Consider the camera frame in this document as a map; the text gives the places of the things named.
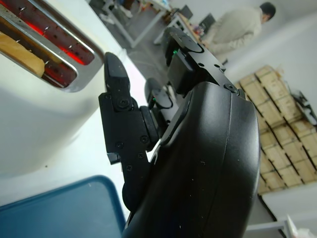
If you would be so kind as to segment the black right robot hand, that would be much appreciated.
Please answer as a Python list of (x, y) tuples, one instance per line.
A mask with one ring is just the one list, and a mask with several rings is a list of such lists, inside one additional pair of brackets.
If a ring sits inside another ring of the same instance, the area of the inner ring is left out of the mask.
[(175, 104), (155, 80), (146, 106), (130, 94), (121, 60), (104, 55), (99, 105), (111, 164), (122, 166), (130, 211), (125, 238), (240, 238), (257, 195), (256, 108), (203, 45), (179, 29), (163, 35)]

